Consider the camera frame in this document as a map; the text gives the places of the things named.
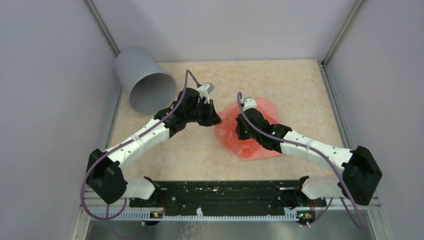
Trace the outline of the translucent red trash bag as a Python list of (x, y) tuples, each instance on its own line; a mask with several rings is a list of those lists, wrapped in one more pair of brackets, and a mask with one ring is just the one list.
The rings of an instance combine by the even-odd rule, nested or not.
[(239, 140), (236, 133), (236, 117), (240, 113), (236, 102), (227, 104), (218, 113), (221, 123), (215, 126), (214, 134), (217, 141), (226, 150), (235, 154), (243, 161), (253, 161), (259, 159), (259, 149), (261, 146), (252, 139)]

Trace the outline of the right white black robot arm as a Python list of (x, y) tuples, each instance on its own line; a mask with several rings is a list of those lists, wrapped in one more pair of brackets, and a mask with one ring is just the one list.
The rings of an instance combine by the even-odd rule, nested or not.
[(330, 176), (301, 177), (293, 192), (297, 205), (341, 197), (361, 206), (370, 204), (383, 174), (366, 147), (340, 148), (313, 140), (288, 126), (269, 123), (255, 108), (238, 114), (236, 122), (239, 140), (252, 139), (263, 149), (302, 158), (333, 172)]

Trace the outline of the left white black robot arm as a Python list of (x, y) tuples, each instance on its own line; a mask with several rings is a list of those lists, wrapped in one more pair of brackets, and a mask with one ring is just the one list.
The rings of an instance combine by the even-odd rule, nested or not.
[(123, 198), (141, 199), (147, 206), (160, 202), (160, 187), (148, 177), (125, 180), (124, 173), (136, 160), (161, 142), (172, 138), (189, 123), (212, 127), (221, 123), (210, 98), (214, 86), (204, 83), (186, 87), (171, 106), (157, 112), (139, 131), (107, 150), (95, 149), (89, 155), (85, 183), (107, 204)]

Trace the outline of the flat pink trash bag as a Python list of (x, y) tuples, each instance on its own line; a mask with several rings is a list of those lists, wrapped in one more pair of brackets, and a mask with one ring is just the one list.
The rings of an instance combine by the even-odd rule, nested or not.
[[(280, 116), (276, 104), (263, 97), (256, 97), (257, 110), (270, 124), (279, 124)], [(236, 154), (242, 161), (255, 161), (282, 156), (282, 153), (263, 148), (259, 143), (252, 139), (239, 140)]]

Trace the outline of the grey plastic trash bin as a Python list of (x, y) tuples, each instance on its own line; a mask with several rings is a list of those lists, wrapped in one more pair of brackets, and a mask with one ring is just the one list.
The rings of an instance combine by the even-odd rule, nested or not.
[(114, 70), (129, 106), (139, 114), (155, 114), (175, 99), (174, 77), (139, 48), (122, 50)]

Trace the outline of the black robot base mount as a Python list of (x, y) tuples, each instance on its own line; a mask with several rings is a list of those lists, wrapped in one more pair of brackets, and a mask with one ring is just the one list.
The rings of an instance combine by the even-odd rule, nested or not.
[(165, 216), (283, 216), (289, 210), (325, 207), (327, 200), (306, 197), (297, 180), (160, 181), (148, 200), (132, 197), (131, 208), (160, 208)]

